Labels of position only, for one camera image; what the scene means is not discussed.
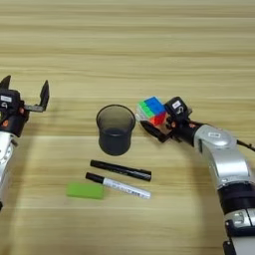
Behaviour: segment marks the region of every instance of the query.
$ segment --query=pen holder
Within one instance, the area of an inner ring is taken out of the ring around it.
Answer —
[[[101,149],[110,155],[122,155],[130,148],[131,132],[135,126],[134,114],[121,105],[110,105],[97,115]]]

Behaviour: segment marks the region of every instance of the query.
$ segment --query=colorful cube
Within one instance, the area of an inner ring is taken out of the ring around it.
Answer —
[[[136,108],[138,121],[148,121],[155,126],[164,122],[165,115],[164,105],[156,97],[140,102]]]

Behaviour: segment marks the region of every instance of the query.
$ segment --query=marker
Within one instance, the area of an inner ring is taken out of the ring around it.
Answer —
[[[97,160],[91,160],[91,166],[128,175],[137,179],[143,179],[150,181],[151,180],[151,171],[147,170],[142,170],[142,169],[135,169],[135,168],[130,168],[118,164],[112,164],[112,163],[106,163],[106,162],[101,162]]]
[[[136,195],[139,196],[141,198],[146,198],[149,199],[151,197],[150,192],[143,190],[143,189],[139,189],[112,179],[108,179],[105,178],[103,176],[97,175],[97,174],[93,174],[90,172],[86,173],[86,179],[92,180],[94,182],[100,183],[104,186],[107,187],[112,187],[114,189],[118,189],[120,191],[132,194],[132,195]]]

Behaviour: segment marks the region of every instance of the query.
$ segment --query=black marker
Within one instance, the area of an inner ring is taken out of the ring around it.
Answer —
[[[128,175],[137,179],[143,179],[147,181],[151,180],[151,171],[147,171],[147,170],[134,169],[134,168],[126,167],[126,166],[101,162],[97,160],[91,160],[91,166],[104,169],[104,170],[109,170],[116,173],[120,173],[120,174],[124,174],[124,175]]]

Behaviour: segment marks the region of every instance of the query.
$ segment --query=white marker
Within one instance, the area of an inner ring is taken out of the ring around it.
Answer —
[[[112,180],[112,179],[104,178],[103,176],[93,174],[90,172],[87,172],[86,179],[92,180],[94,182],[98,182],[98,183],[100,183],[104,186],[107,186],[107,187],[112,187],[114,189],[118,189],[118,190],[126,192],[128,194],[139,196],[141,198],[149,199],[151,197],[150,192],[148,192],[146,190],[136,188],[136,187]]]

